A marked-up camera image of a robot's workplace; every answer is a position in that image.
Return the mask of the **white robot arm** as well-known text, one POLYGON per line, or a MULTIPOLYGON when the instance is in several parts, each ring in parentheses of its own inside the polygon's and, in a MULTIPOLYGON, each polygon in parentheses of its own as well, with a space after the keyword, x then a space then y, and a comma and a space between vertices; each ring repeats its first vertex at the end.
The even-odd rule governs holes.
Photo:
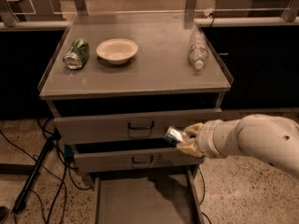
POLYGON ((184 132, 189 138, 177 144, 183 153, 210 159, 251 156, 299 176, 299 124, 292 119, 254 114, 196 123, 184 132))

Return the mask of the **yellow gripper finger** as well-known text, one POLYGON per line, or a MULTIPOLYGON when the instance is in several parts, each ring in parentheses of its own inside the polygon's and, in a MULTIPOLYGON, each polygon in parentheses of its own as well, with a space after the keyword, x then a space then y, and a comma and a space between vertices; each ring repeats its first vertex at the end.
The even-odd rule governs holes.
POLYGON ((189 136, 189 137, 196 137, 197 134, 199 134, 200 130, 204 126, 203 123, 195 123, 193 125, 190 125, 184 129, 184 132, 189 136))
POLYGON ((178 143, 177 148, 181 152, 197 158, 201 158, 203 156, 203 152, 200 150, 194 138, 191 138, 183 143, 178 143))

